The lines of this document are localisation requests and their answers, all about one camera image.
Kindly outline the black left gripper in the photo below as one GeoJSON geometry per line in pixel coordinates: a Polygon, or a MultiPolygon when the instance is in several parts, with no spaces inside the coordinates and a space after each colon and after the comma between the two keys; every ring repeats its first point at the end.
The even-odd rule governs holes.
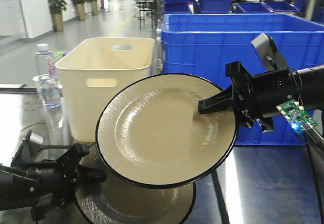
{"type": "Polygon", "coordinates": [[[31,144],[31,132],[23,138],[11,163],[11,208],[31,207],[33,220],[40,220],[49,210],[71,204],[76,187],[106,180],[104,170],[80,164],[90,153],[86,144],[31,144]],[[56,160],[33,160],[41,151],[52,149],[64,149],[65,153],[56,160]]]}

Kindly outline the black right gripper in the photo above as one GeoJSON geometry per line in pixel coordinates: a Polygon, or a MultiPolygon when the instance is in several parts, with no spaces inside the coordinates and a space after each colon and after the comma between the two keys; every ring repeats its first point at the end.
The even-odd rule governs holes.
{"type": "Polygon", "coordinates": [[[235,61],[226,65],[225,75],[232,80],[232,85],[200,100],[197,108],[200,114],[220,112],[237,105],[244,116],[259,123],[263,132],[270,132],[274,130],[272,116],[280,115],[277,105],[301,98],[301,76],[289,67],[250,75],[240,61],[235,61]]]}

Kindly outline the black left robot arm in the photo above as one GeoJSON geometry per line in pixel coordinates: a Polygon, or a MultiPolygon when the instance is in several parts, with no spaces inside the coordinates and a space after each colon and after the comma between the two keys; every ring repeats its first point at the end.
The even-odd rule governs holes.
{"type": "Polygon", "coordinates": [[[11,165],[1,165],[1,210],[31,207],[37,222],[56,207],[65,209],[74,202],[77,187],[107,179],[104,170],[80,164],[89,153],[86,144],[46,145],[29,131],[11,165]]]}

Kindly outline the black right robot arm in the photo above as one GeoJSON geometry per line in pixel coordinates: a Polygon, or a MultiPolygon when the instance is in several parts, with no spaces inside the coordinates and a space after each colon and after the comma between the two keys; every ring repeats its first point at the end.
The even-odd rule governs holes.
{"type": "Polygon", "coordinates": [[[274,130],[273,116],[279,115],[276,106],[290,99],[301,100],[306,111],[323,109],[323,66],[292,72],[282,69],[250,75],[240,61],[226,65],[231,86],[220,93],[199,101],[200,114],[226,110],[231,106],[237,121],[252,127],[256,121],[262,131],[274,130]]]}

